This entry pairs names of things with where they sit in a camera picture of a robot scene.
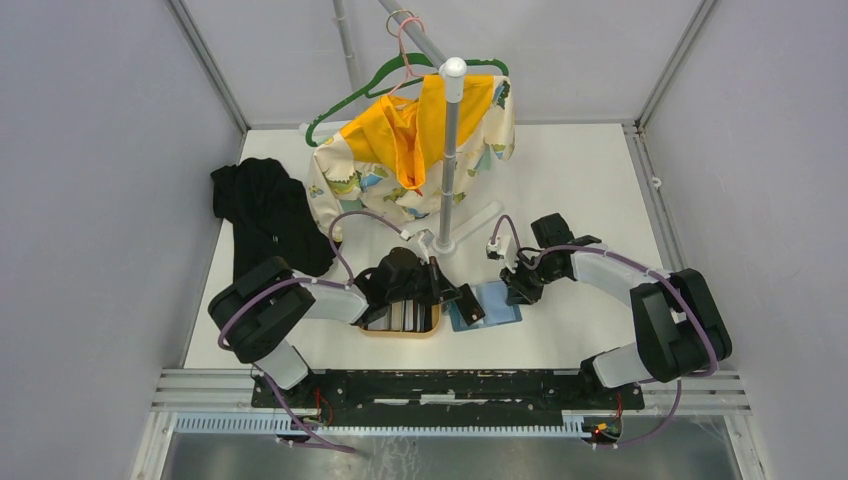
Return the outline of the yellow box of cards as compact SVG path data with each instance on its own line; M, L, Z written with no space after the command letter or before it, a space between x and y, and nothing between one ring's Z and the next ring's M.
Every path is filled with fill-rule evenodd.
M359 329L372 337L424 339L436 332L440 319L440 306L405 300L392 304L383 317Z

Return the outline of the black VIP credit card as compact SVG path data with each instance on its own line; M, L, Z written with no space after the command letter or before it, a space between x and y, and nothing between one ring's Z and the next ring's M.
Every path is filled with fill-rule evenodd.
M485 312L469 284L459 287L459 297L454 302L461 324L471 327L485 318Z

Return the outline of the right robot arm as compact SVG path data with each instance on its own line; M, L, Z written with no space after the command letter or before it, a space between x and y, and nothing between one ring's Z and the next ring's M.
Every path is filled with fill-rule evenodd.
M533 305L546 286L568 279L631 311L634 341L580 364L577 392L585 405L602 408L628 384L710 376L731 355L731 337L701 272L646 266L595 236L576 236L558 213L532 222L531 230L533 247L522 245L515 229L492 232L486 245L488 258L504 264L507 304Z

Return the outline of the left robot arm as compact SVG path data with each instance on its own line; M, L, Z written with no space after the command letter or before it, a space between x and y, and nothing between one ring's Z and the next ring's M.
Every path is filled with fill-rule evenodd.
M350 285L297 276L283 258L271 257L214 296L207 312L219 329L220 348L254 365L276 383L278 397L297 408L314 394L307 361L286 339L299 323L322 319L367 327L401 307L401 319L425 333L435 327L436 307L465 291L435 258L424 260L404 247L392 249Z

